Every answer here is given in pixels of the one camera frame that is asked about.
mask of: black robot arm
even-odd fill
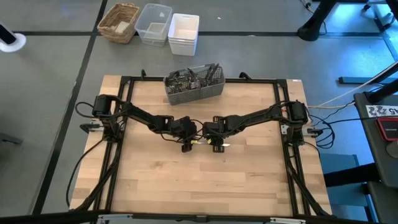
[[[112,102],[121,107],[120,112],[117,114],[111,114],[110,112]],[[102,122],[104,126],[103,138],[110,142],[118,142],[118,139],[120,139],[120,124],[117,122],[117,118],[120,116],[128,116],[148,126],[156,134],[168,134],[178,137],[177,142],[183,144],[182,152],[192,150],[191,140],[194,140],[197,133],[196,124],[188,116],[174,120],[173,116],[152,115],[113,95],[97,96],[92,114]]]
[[[287,108],[291,119],[287,119],[282,115],[283,107]],[[298,101],[276,103],[267,109],[244,116],[215,116],[213,122],[205,122],[203,124],[203,137],[213,145],[214,152],[224,152],[223,139],[240,133],[246,127],[268,121],[280,121],[286,125],[286,130],[282,130],[282,132],[286,132],[289,143],[303,144],[302,126],[308,122],[308,116],[305,105]]]

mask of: sticker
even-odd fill
[[[398,106],[366,105],[366,111],[370,118],[377,116],[398,116]]]

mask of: white plastic bin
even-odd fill
[[[134,28],[144,44],[163,47],[167,39],[171,17],[171,7],[161,4],[146,4]]]
[[[198,31],[199,16],[175,13],[168,34],[172,53],[194,56]]]

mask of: wooden table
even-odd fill
[[[120,76],[106,75],[100,94],[117,95],[120,79]],[[305,103],[300,80],[288,80],[288,87],[290,100]],[[262,110],[274,104],[275,99],[269,84],[226,83],[221,96],[170,106],[162,82],[144,81],[134,83],[131,102],[152,114],[172,115],[176,119],[188,115],[204,122],[211,121],[215,115],[243,115]],[[191,152],[183,154],[179,144],[164,141],[147,126],[129,119],[111,210],[292,216],[278,125],[274,121],[259,124],[227,138],[225,142],[231,145],[225,153],[213,153],[208,145],[194,145]],[[101,137],[101,132],[90,133],[85,150]],[[315,144],[313,138],[305,140]],[[97,184],[105,146],[105,142],[101,143],[83,159],[71,208],[79,206]],[[300,146],[300,155],[309,191],[323,209],[331,213],[318,152],[304,145]],[[296,194],[299,211],[303,213],[297,186]]]

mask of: gray floor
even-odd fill
[[[119,1],[109,0],[105,11],[115,2]],[[141,8],[148,2],[199,15],[201,31],[295,32],[310,17],[299,0],[134,1]],[[0,21],[12,30],[91,31],[100,5],[100,0],[2,1]],[[363,13],[362,7],[337,5],[326,20],[328,32],[379,32],[373,12]],[[20,147],[0,143],[0,216],[30,212],[88,39],[28,36],[21,52],[0,53],[0,132],[24,140]],[[162,48],[144,45],[137,36],[128,45],[97,37],[78,101],[94,100],[103,75],[139,75],[144,68],[148,75],[164,76],[178,68],[219,62],[228,77],[245,71],[253,78],[302,79],[308,104],[317,105],[354,88],[338,85],[338,77],[371,77],[393,61],[381,37],[321,37],[305,42],[298,37],[199,36],[194,57],[172,55],[168,44]],[[334,105],[351,100],[352,96],[347,96]],[[321,117],[330,112],[311,110]],[[332,119],[357,116],[350,107]],[[45,213],[67,210],[65,189],[85,145],[87,135],[78,127],[84,122],[87,119],[73,114]],[[322,152],[356,154],[361,164],[373,161],[360,122],[336,124],[335,131],[335,145]],[[363,213],[347,211],[350,209],[336,207],[336,213],[343,217],[363,219]]]

